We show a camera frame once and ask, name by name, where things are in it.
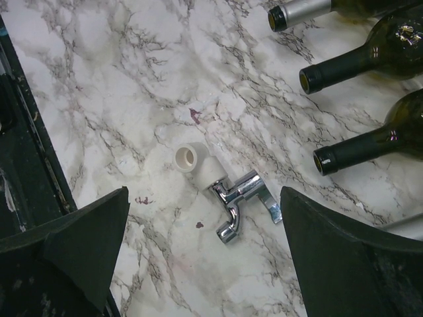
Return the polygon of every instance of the green glass bottle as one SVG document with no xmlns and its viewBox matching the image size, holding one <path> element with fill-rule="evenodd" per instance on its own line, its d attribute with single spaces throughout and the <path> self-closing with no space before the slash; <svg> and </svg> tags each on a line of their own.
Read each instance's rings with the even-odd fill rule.
<svg viewBox="0 0 423 317">
<path fill-rule="evenodd" d="M 399 100 L 383 127 L 318 149 L 313 157 L 319 172 L 327 175 L 393 152 L 423 160 L 423 89 Z"/>
<path fill-rule="evenodd" d="M 306 94 L 335 85 L 366 71 L 403 80 L 423 73 L 423 4 L 383 17 L 365 44 L 299 72 Z"/>
<path fill-rule="evenodd" d="M 363 20 L 416 2 L 418 0 L 292 0 L 271 9 L 268 19 L 270 28 L 281 32 L 332 11 L 347 18 Z"/>
</svg>

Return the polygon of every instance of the white plastic fitting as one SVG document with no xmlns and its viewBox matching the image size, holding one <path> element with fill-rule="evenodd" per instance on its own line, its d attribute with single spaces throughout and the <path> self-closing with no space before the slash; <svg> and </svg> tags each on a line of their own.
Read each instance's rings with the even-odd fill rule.
<svg viewBox="0 0 423 317">
<path fill-rule="evenodd" d="M 227 177 L 215 156 L 211 156 L 203 143 L 181 144 L 176 149 L 173 162 L 182 173 L 191 173 L 199 190 L 206 190 Z"/>
</svg>

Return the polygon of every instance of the bottle neck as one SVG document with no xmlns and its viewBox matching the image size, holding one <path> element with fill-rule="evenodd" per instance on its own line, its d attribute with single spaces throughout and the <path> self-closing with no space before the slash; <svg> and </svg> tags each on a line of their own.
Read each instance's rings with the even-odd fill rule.
<svg viewBox="0 0 423 317">
<path fill-rule="evenodd" d="M 274 32 L 280 32 L 331 11 L 332 0 L 291 0 L 269 11 L 269 23 Z"/>
<path fill-rule="evenodd" d="M 319 172 L 324 176 L 359 163 L 396 152 L 401 148 L 395 132 L 388 125 L 352 139 L 323 147 L 313 156 Z"/>
<path fill-rule="evenodd" d="M 372 51 L 373 48 L 366 43 L 348 53 L 302 69 L 299 80 L 303 90 L 306 94 L 318 92 L 375 69 L 378 60 Z"/>
</svg>

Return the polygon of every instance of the faucet spout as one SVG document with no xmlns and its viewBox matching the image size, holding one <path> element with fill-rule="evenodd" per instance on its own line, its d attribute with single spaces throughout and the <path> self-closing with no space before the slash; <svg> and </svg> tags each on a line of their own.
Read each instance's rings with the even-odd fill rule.
<svg viewBox="0 0 423 317">
<path fill-rule="evenodd" d="M 225 208 L 225 210 L 229 215 L 229 221 L 223 223 L 216 230 L 216 233 L 223 243 L 228 243 L 229 241 L 238 236 L 241 216 L 239 214 L 239 208 L 237 205 L 234 205 L 231 208 Z"/>
</svg>

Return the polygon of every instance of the red wine stain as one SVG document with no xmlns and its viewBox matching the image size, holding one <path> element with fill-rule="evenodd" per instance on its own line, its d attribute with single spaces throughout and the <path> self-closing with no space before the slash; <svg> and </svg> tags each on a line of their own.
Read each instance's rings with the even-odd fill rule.
<svg viewBox="0 0 423 317">
<path fill-rule="evenodd" d="M 148 201 L 148 197 L 146 197 L 144 200 L 141 200 L 141 197 L 135 198 L 135 202 L 140 205 L 149 205 L 150 203 L 154 203 L 154 200 Z"/>
<path fill-rule="evenodd" d="M 191 119 L 193 119 L 196 124 L 200 124 L 200 121 L 198 119 L 198 116 L 200 114 L 201 114 L 201 112 L 199 112 L 199 111 L 197 111 L 195 109 L 190 108 Z"/>
</svg>

